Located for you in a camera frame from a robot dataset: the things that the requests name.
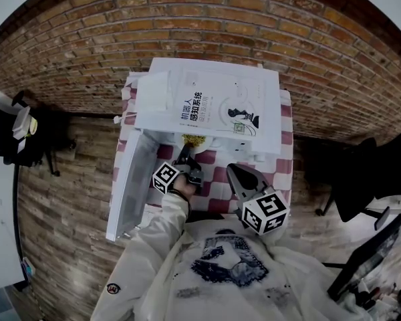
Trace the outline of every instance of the white marker cube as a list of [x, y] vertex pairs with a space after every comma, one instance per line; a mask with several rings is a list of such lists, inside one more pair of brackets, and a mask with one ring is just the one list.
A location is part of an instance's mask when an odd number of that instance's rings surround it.
[[180, 171], [164, 162], [153, 174], [153, 186], [161, 193], [166, 194], [179, 173]]
[[263, 235], [281, 227], [288, 213], [289, 207], [281, 191], [275, 191], [244, 202], [242, 221]]

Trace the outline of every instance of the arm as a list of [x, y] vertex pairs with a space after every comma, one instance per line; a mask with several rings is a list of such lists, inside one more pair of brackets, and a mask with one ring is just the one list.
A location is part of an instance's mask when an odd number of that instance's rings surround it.
[[[184, 187], [178, 190], [187, 197]], [[107, 287], [104, 288], [92, 321], [129, 318], [135, 302], [151, 285], [168, 252], [181, 236], [188, 210], [188, 203], [182, 197], [172, 193], [163, 196], [162, 212], [129, 241], [106, 284], [115, 283], [121, 290], [111, 295]]]

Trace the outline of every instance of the red and white checkered cloth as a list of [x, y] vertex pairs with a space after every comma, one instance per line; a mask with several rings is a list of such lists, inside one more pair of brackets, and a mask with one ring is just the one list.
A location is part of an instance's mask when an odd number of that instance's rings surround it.
[[[112, 195], [129, 131], [133, 128], [135, 123], [136, 116], [130, 115], [130, 113], [131, 110], [133, 110], [133, 102], [136, 98], [136, 83], [140, 75], [142, 74], [131, 74], [126, 81], [125, 88], [122, 89], [123, 119], [121, 121], [120, 137], [116, 149], [116, 158], [114, 160]], [[242, 164], [250, 165], [261, 171], [269, 183], [272, 183], [276, 190], [281, 190], [287, 202], [290, 203], [291, 182], [293, 179], [293, 119], [289, 92], [286, 90], [281, 90], [280, 92], [282, 130], [281, 154], [268, 154], [265, 162]], [[156, 169], [164, 161], [172, 162], [177, 158], [179, 153], [180, 149], [177, 146], [160, 145]], [[206, 150], [196, 154], [194, 159], [201, 165], [202, 171], [205, 173], [205, 179], [202, 193], [200, 195], [195, 195], [190, 201], [192, 208], [194, 210], [213, 213], [232, 213], [237, 208], [237, 199], [231, 192], [226, 176], [227, 165], [234, 162], [231, 155], [225, 151]], [[150, 183], [146, 203], [160, 206], [162, 196], [162, 193], [153, 188], [152, 183]]]

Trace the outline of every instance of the brick wall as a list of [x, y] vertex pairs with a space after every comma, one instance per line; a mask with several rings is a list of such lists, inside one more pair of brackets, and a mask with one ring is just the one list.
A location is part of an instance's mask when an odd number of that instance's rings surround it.
[[153, 57], [277, 70], [298, 134], [401, 131], [401, 32], [366, 0], [29, 0], [0, 27], [0, 90], [117, 114]]

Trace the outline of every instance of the food in bowl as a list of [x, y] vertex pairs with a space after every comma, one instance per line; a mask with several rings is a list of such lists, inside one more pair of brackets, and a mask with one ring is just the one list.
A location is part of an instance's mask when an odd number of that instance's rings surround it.
[[184, 145], [192, 144], [192, 147], [198, 147], [205, 142], [205, 136], [193, 136], [191, 134], [183, 134]]

